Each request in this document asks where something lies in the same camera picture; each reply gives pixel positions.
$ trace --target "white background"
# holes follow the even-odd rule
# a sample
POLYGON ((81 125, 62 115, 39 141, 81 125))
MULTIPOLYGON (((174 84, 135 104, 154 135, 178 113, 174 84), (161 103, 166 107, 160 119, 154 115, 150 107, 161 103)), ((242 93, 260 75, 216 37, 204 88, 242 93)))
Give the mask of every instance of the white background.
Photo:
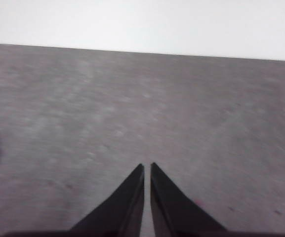
POLYGON ((0 43, 285 60, 285 0, 0 0, 0 43))

